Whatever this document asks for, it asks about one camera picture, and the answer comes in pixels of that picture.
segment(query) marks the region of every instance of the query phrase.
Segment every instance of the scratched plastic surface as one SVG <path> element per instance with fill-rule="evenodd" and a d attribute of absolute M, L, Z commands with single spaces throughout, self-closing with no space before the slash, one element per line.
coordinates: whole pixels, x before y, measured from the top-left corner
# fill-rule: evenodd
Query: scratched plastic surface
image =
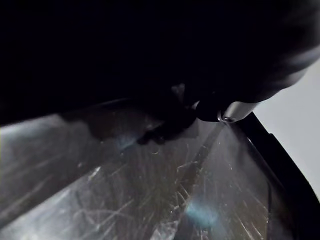
<path fill-rule="evenodd" d="M 0 240 L 294 239 L 290 206 L 238 129 L 197 120 L 163 144 L 127 106 L 1 128 Z"/>

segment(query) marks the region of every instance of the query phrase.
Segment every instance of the black object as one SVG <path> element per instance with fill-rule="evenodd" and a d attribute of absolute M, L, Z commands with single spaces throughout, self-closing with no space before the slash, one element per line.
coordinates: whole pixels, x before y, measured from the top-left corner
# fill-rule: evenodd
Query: black object
<path fill-rule="evenodd" d="M 319 55 L 315 0 L 4 1 L 0 11 L 2 123 L 166 98 L 180 83 L 214 121 L 214 91 L 217 109 L 263 101 Z"/>

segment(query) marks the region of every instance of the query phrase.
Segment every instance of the white wall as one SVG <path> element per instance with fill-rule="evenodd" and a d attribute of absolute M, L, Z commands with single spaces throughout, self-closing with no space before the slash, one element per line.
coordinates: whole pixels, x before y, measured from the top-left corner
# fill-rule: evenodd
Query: white wall
<path fill-rule="evenodd" d="M 320 199 L 320 61 L 297 84 L 261 103 L 254 113 Z"/>

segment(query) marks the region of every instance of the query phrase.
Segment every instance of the black border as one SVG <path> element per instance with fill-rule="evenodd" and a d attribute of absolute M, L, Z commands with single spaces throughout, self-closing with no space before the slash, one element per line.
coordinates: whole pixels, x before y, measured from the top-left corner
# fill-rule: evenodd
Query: black border
<path fill-rule="evenodd" d="M 297 220 L 298 239 L 320 239 L 320 203 L 307 179 L 275 136 L 251 113 L 236 123 L 282 184 Z"/>

